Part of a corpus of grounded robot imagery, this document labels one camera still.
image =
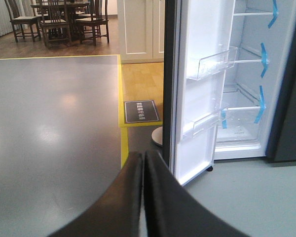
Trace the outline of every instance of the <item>round white object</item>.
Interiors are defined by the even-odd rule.
[[[156,128],[152,132],[151,138],[155,144],[162,147],[162,127]]]

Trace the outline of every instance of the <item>black refrigerator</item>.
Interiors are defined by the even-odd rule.
[[[296,0],[166,2],[163,157],[296,160]]]

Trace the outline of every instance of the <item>gray floor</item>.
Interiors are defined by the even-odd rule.
[[[162,154],[162,148],[151,139],[152,132],[160,126],[128,127],[128,149],[137,151],[143,155],[148,150],[158,150]]]
[[[117,56],[0,60],[0,237],[46,236],[120,170]]]
[[[129,128],[129,149],[160,149],[151,141],[157,127]],[[250,158],[215,163],[212,172],[185,186],[199,203],[252,237],[296,237],[296,162]],[[147,236],[143,219],[141,230],[140,236]]]

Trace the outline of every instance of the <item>cabinet door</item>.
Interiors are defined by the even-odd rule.
[[[153,58],[163,59],[165,0],[153,0]]]
[[[145,60],[152,55],[151,0],[118,0],[118,24],[122,62]]]

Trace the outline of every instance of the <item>yellow border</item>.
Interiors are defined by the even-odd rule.
[[[137,122],[125,123],[124,121],[124,97],[123,97],[123,80],[122,80],[122,64],[120,55],[118,58],[118,126],[121,129],[121,167],[128,157],[128,127],[141,127],[141,126],[156,126],[162,125],[162,121],[158,122]]]
[[[127,127],[121,127],[120,128],[120,134],[121,134],[121,142],[120,142],[120,153],[121,153],[121,160],[120,160],[120,166],[123,167],[127,157],[128,157],[128,130]]]
[[[50,56],[50,57],[32,57],[32,58],[0,58],[0,60],[34,59],[34,58],[76,58],[76,57],[101,57],[101,56],[117,56],[120,58],[119,54],[104,54],[104,55]]]

